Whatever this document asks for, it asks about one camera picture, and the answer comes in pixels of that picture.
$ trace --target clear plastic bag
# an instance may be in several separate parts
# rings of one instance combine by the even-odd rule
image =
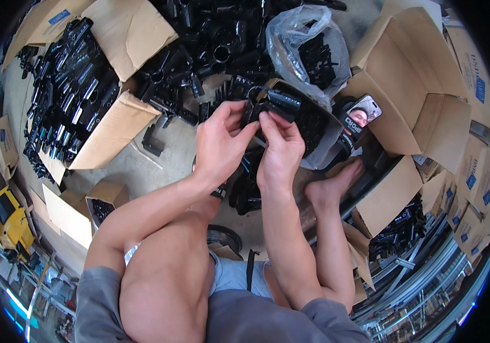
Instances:
[[[266,27],[266,46],[276,72],[329,112],[332,112],[331,99],[351,77],[350,57],[344,36],[331,16],[332,11],[326,6],[302,5],[279,13]],[[305,25],[313,20],[316,22],[311,27]],[[323,90],[310,84],[298,51],[302,44],[319,33],[324,34],[324,44],[329,45],[332,62],[338,63],[333,66],[336,79]]]

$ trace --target phone screen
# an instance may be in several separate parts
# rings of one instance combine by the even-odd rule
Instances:
[[[382,114],[382,110],[370,95],[365,95],[347,112],[360,127],[365,127]]]

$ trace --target hand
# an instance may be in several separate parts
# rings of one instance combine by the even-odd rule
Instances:
[[[296,123],[273,112],[260,114],[266,150],[260,161],[256,183],[261,193],[293,191],[293,180],[306,149]]]
[[[239,167],[250,140],[260,128],[258,121],[240,129],[245,101],[225,101],[197,127],[196,168],[213,190]]]

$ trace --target yellow machine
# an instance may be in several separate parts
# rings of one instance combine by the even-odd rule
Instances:
[[[0,250],[11,263],[30,262],[34,236],[26,211],[7,186],[0,190]]]

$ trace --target light blue shorts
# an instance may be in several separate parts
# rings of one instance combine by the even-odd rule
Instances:
[[[247,290],[247,261],[234,261],[225,257],[218,257],[213,251],[209,254],[214,258],[215,275],[209,296],[225,289]],[[253,267],[253,281],[250,291],[258,296],[274,299],[264,277],[264,267],[269,261],[255,261]]]

